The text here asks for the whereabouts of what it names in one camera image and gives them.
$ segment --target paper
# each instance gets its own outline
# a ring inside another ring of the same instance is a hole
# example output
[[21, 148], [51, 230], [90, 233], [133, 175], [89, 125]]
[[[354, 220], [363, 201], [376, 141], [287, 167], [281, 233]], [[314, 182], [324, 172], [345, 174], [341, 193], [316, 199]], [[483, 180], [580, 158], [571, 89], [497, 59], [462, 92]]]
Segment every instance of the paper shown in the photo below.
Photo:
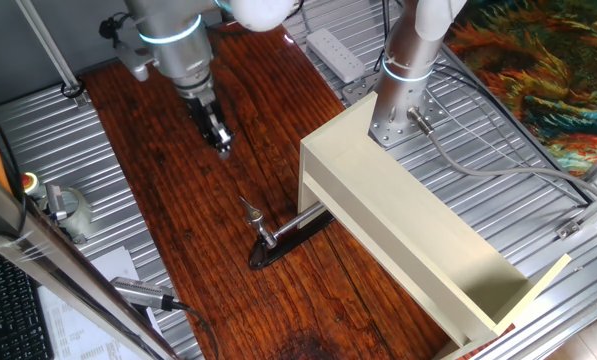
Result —
[[[118, 276], [138, 280], [138, 273], [131, 261], [131, 255], [124, 247], [115, 249], [91, 263], [107, 280]], [[138, 355], [47, 288], [39, 288], [38, 295], [49, 330], [49, 339], [54, 350], [55, 360], [140, 359]], [[147, 313], [152, 326], [160, 333], [151, 309], [148, 309]]]

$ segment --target open box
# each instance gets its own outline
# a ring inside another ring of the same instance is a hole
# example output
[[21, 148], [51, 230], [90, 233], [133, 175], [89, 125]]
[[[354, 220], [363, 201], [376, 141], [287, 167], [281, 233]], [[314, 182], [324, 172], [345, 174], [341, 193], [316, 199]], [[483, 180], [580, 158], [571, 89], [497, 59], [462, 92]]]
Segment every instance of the open box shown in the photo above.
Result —
[[305, 137], [298, 211], [322, 202], [449, 335], [455, 359], [501, 335], [569, 263], [535, 284], [369, 136], [368, 94]]

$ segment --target colorful rug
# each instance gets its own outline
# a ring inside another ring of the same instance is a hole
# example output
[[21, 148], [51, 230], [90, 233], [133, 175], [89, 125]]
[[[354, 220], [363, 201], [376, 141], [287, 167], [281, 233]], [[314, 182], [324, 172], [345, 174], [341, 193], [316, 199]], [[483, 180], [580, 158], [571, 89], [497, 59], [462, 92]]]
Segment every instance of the colorful rug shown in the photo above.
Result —
[[597, 0], [469, 0], [446, 43], [569, 172], [597, 161]]

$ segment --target metal grating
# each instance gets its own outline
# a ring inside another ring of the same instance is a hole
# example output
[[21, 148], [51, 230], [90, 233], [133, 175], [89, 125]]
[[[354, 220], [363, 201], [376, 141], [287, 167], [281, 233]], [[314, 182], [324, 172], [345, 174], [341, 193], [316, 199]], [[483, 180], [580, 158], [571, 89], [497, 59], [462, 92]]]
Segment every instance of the metal grating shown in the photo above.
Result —
[[[79, 109], [60, 86], [0, 106], [0, 123], [22, 171], [78, 189], [92, 205], [90, 260], [124, 246], [141, 280], [172, 287], [118, 160], [90, 104]], [[203, 359], [184, 312], [154, 311], [167, 342], [186, 359]]]
[[[399, 10], [393, 1], [391, 9], [393, 23]], [[285, 26], [332, 90], [349, 106], [342, 97], [346, 84], [307, 49], [305, 37], [327, 28], [365, 63], [365, 77], [373, 75], [384, 42], [381, 2], [307, 1], [302, 13]], [[462, 66], [446, 48], [439, 61]], [[436, 73], [429, 81], [428, 91], [443, 105], [442, 116], [431, 116], [436, 134], [461, 164], [476, 169], [520, 164], [557, 166], [522, 125], [509, 114], [494, 110], [472, 89]], [[454, 119], [447, 116], [447, 111]], [[539, 277], [564, 253], [573, 258], [522, 314], [515, 323], [516, 329], [477, 358], [543, 358], [597, 318], [597, 224], [567, 241], [559, 240], [555, 232], [566, 219], [581, 211], [581, 198], [568, 184], [557, 181], [554, 185], [548, 179], [529, 174], [495, 178], [463, 175], [440, 158], [420, 131], [386, 150], [525, 276]], [[596, 311], [576, 317], [589, 307]], [[564, 330], [538, 341], [561, 324], [567, 325]]]

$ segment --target wooden table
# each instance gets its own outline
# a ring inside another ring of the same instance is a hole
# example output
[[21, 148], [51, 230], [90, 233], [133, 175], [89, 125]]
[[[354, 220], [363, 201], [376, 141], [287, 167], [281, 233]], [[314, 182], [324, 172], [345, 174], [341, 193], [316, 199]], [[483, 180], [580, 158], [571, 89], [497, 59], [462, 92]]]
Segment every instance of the wooden table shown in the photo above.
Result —
[[[293, 218], [300, 139], [344, 110], [282, 28], [212, 33], [215, 89], [236, 134], [218, 159], [171, 82], [117, 63], [85, 77], [181, 301], [223, 359], [429, 359], [448, 338], [338, 223], [262, 271], [238, 197], [271, 228]], [[203, 353], [211, 346], [190, 318]]]

